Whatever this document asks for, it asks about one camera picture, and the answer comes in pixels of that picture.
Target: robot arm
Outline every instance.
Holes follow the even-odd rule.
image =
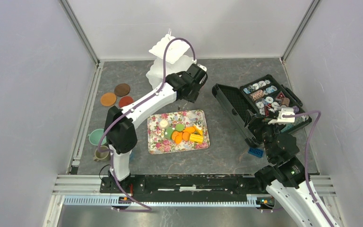
[[[295,156],[299,152],[296,138],[288,133],[278,133],[277,125],[271,125],[288,123],[294,119],[283,118],[294,115],[289,109],[280,109],[277,119],[263,122],[260,129],[268,162],[275,165],[266,166],[255,173],[259,187],[272,195],[298,226],[337,227],[338,223],[326,209],[311,179],[308,183],[305,180],[304,166]]]
[[[176,100],[185,99],[189,102],[195,102],[199,90],[207,81],[206,70],[205,66],[192,64],[187,71],[168,75],[161,90],[159,90],[161,87],[159,85],[153,91],[123,109],[116,106],[109,109],[105,130],[115,119],[124,113],[128,113],[110,129],[106,136],[109,148],[115,151],[112,154],[113,167],[119,181],[130,175],[129,157],[131,150],[137,144],[136,128],[151,114]]]

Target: brown disc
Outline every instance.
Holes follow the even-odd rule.
[[[115,95],[122,97],[128,95],[130,92],[130,86],[128,84],[119,84],[115,87]]]
[[[122,108],[122,107],[125,107],[127,105],[130,105],[134,102],[133,98],[130,97],[130,96],[125,96],[123,98],[120,99],[119,101],[119,107]]]
[[[103,106],[111,106],[116,103],[116,95],[114,93],[108,92],[101,97],[101,104]]]

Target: tool case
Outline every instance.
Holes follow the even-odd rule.
[[[250,147],[258,147],[262,144],[262,138],[258,132],[249,127],[249,122],[254,116],[266,118],[269,110],[273,110],[282,103],[290,101],[286,106],[293,107],[296,114],[304,113],[303,103],[289,88],[279,84],[272,75],[266,75],[240,88],[215,84],[212,94],[218,100],[222,108],[227,112],[232,122],[240,129],[245,141]],[[293,133],[311,123],[309,116],[297,117],[295,122],[280,125],[280,132]]]

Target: green bowl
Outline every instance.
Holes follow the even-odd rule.
[[[88,135],[88,140],[90,143],[94,146],[98,146],[99,140],[104,135],[103,129],[95,129],[91,134]],[[106,136],[104,140],[102,141],[102,145],[106,144]]]

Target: rectangular tray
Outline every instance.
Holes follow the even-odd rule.
[[[176,144],[172,140],[158,137],[157,135],[155,135],[155,131],[160,130],[158,124],[162,119],[167,120],[170,123],[170,127],[175,127],[178,123],[182,123],[186,127],[190,127],[195,124],[201,125],[203,127],[202,130],[204,134],[204,142],[199,144],[191,141],[182,141],[180,144]],[[209,134],[207,130],[207,121],[205,120],[205,114],[202,110],[155,114],[148,117],[147,124],[148,151],[152,155],[205,149],[208,148],[210,145]]]

